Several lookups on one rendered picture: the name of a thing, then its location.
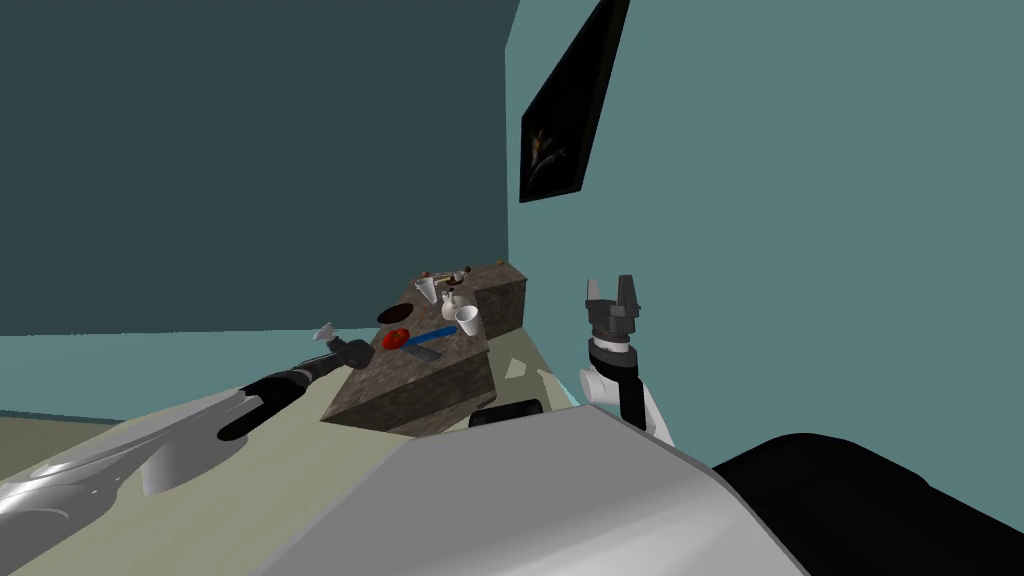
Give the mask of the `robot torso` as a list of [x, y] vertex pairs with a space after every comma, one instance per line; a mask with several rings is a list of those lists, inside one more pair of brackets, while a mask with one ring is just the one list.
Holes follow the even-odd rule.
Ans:
[[711, 468], [595, 406], [410, 440], [250, 576], [808, 576]]

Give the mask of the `brown stone table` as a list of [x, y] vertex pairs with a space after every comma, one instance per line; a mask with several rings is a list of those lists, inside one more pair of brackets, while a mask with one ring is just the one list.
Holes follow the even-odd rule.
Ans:
[[392, 326], [382, 326], [371, 343], [375, 355], [364, 370], [354, 370], [323, 414], [332, 424], [412, 437], [442, 433], [472, 412], [495, 401], [488, 340], [521, 327], [527, 279], [509, 263], [473, 268], [455, 295], [478, 310], [481, 328], [475, 335], [462, 329], [424, 343], [440, 354], [425, 361], [406, 352], [383, 349], [392, 329], [411, 336], [449, 326], [440, 304], [430, 304], [414, 284], [400, 299], [412, 314]]

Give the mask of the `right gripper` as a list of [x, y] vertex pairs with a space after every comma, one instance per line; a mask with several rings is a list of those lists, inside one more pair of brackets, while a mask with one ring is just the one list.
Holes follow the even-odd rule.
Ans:
[[587, 281], [585, 307], [596, 339], [628, 343], [636, 332], [635, 322], [641, 310], [633, 276], [625, 274], [618, 277], [616, 301], [601, 299], [598, 280], [590, 278]]

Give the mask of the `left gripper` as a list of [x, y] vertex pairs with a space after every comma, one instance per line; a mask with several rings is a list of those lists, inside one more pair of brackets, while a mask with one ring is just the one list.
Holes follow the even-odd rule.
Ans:
[[313, 335], [314, 341], [324, 342], [329, 348], [332, 356], [334, 356], [339, 362], [350, 362], [355, 357], [353, 352], [354, 341], [344, 341], [343, 339], [337, 337], [335, 333], [334, 326], [331, 322], [327, 322], [322, 326]]

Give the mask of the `black framed wall picture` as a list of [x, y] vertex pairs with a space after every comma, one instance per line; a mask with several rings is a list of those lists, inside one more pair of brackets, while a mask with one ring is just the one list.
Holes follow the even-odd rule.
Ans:
[[519, 201], [582, 190], [631, 0], [599, 0], [521, 116]]

